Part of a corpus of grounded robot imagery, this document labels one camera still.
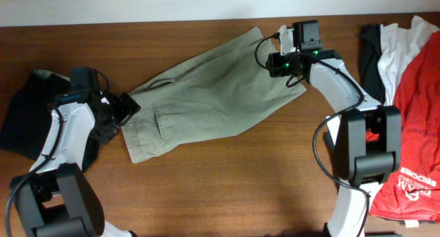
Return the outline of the black garment in pile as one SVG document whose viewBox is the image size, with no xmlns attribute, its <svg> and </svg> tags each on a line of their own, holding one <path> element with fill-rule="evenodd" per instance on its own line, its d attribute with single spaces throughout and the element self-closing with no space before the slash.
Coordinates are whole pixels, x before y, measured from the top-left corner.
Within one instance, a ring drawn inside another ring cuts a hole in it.
<svg viewBox="0 0 440 237">
<path fill-rule="evenodd" d="M 385 87 L 377 64 L 382 56 L 380 25 L 363 25 L 360 30 L 359 74 L 361 86 L 372 98 L 385 103 Z"/>
</svg>

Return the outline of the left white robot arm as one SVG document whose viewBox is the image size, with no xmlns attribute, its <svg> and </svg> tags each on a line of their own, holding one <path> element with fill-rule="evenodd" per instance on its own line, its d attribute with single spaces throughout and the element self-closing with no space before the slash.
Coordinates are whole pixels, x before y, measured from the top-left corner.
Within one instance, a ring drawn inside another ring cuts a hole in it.
<svg viewBox="0 0 440 237">
<path fill-rule="evenodd" d="M 56 96 L 49 109 L 41 154 L 27 174 L 11 181 L 6 209 L 16 208 L 27 236 L 134 236 L 106 220 L 82 166 L 88 139 L 108 143 L 139 104 L 127 93 L 82 90 Z"/>
</svg>

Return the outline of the red printed t-shirt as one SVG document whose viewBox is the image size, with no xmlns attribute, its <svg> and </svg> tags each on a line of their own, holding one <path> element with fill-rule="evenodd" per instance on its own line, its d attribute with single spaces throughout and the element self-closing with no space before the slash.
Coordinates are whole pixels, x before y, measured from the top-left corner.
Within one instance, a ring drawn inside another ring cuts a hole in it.
<svg viewBox="0 0 440 237">
<path fill-rule="evenodd" d="M 439 33 L 407 66 L 395 94 L 401 111 L 401 166 L 370 213 L 392 220 L 439 222 Z"/>
</svg>

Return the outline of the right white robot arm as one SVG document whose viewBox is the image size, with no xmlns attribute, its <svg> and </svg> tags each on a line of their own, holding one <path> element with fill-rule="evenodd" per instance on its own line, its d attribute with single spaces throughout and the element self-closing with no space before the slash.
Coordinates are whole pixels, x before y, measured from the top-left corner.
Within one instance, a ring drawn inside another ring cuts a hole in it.
<svg viewBox="0 0 440 237">
<path fill-rule="evenodd" d="M 401 163 L 399 109 L 382 106 L 353 79 L 333 50 L 271 53 L 265 63 L 270 76 L 301 77 L 319 90 L 333 109 L 315 130 L 312 141 L 328 127 L 338 184 L 335 209 L 323 236 L 364 236 L 372 203 Z"/>
</svg>

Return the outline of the khaki green shorts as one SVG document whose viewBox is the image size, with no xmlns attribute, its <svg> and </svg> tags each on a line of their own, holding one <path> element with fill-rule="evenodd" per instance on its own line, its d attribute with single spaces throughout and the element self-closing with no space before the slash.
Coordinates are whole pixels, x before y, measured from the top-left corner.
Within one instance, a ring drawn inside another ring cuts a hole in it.
<svg viewBox="0 0 440 237">
<path fill-rule="evenodd" d="M 181 144 L 237 136 L 302 95 L 260 67 L 275 52 L 254 27 L 138 86 L 130 96 L 141 109 L 123 127 L 133 163 Z"/>
</svg>

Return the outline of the white garment in pile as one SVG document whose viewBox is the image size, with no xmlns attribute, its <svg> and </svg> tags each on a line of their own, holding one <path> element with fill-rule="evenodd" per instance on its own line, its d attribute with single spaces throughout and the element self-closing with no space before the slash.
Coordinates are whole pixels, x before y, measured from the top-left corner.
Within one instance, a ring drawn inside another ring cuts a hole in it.
<svg viewBox="0 0 440 237">
<path fill-rule="evenodd" d="M 404 71 L 439 28 L 414 16 L 408 29 L 398 24 L 380 25 L 382 56 L 377 64 L 385 87 L 384 106 L 394 105 L 395 94 Z"/>
</svg>

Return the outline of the folded black shorts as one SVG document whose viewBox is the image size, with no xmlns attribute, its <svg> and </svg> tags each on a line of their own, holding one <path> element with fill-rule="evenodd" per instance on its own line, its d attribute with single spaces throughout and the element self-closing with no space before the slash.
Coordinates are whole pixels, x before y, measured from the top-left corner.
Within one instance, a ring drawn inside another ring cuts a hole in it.
<svg viewBox="0 0 440 237">
<path fill-rule="evenodd" d="M 36 69 L 12 96 L 1 127 L 1 148 L 37 160 L 52 124 L 47 109 L 55 97 L 71 89 L 68 77 Z"/>
</svg>

